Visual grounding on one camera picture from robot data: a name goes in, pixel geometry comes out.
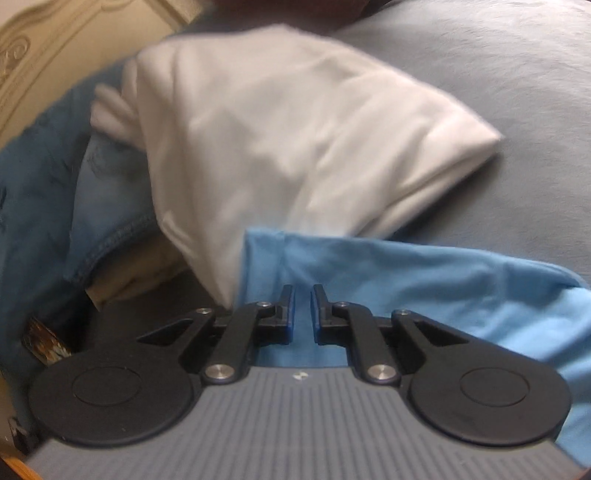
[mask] gray bedsheet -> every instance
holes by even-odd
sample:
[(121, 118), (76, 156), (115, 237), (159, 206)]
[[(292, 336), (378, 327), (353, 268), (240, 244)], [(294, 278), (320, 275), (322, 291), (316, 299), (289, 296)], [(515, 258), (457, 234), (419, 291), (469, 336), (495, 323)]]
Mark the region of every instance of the gray bedsheet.
[(399, 239), (591, 280), (591, 2), (406, 0), (337, 36), (470, 106), (503, 155)]

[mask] circular pad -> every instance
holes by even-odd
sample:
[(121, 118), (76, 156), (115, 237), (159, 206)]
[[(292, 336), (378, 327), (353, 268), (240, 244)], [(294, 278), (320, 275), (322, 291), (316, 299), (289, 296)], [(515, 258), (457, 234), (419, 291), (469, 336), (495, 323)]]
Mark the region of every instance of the circular pad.
[(437, 430), (496, 447), (553, 438), (571, 405), (568, 385), (552, 368), (478, 343), (430, 355), (413, 376), (408, 398)]
[(526, 380), (502, 368), (478, 368), (460, 380), (460, 388), (472, 401), (487, 407), (509, 407), (530, 391)]
[(141, 385), (140, 376), (126, 368), (92, 368), (74, 380), (72, 393), (88, 405), (112, 407), (134, 398)]
[(177, 357), (141, 343), (66, 358), (46, 369), (29, 393), (35, 418), (52, 436), (93, 447), (152, 437), (180, 420), (194, 398)]

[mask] white cloth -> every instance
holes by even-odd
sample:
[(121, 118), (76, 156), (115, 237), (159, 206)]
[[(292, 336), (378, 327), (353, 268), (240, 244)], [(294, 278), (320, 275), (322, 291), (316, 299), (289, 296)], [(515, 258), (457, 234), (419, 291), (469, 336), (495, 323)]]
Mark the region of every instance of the white cloth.
[(282, 25), (144, 50), (121, 94), (97, 88), (91, 122), (145, 148), (161, 229), (226, 307), (245, 229), (388, 236), (501, 139), (444, 92)]

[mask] ribbed plastic surface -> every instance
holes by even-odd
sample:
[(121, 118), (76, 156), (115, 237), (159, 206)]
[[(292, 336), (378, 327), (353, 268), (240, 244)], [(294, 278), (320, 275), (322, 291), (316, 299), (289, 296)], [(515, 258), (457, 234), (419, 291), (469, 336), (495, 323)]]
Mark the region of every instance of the ribbed plastic surface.
[(350, 369), (252, 368), (206, 389), (176, 427), (114, 450), (48, 442), (30, 460), (44, 480), (572, 480), (550, 442), (471, 448), (432, 431), (398, 392)]

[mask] blue t-shirt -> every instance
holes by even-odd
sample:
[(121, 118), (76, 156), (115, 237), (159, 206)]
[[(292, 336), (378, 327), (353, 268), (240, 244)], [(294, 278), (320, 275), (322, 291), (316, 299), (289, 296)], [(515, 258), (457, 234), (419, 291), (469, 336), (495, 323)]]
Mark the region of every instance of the blue t-shirt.
[(577, 275), (478, 250), (249, 232), (238, 304), (276, 300), (284, 284), (295, 287), (294, 340), (261, 349), (260, 365), (347, 364), (343, 348), (314, 343), (315, 284), (377, 316), (412, 310), (557, 369), (574, 401), (558, 443), (591, 465), (591, 291)]

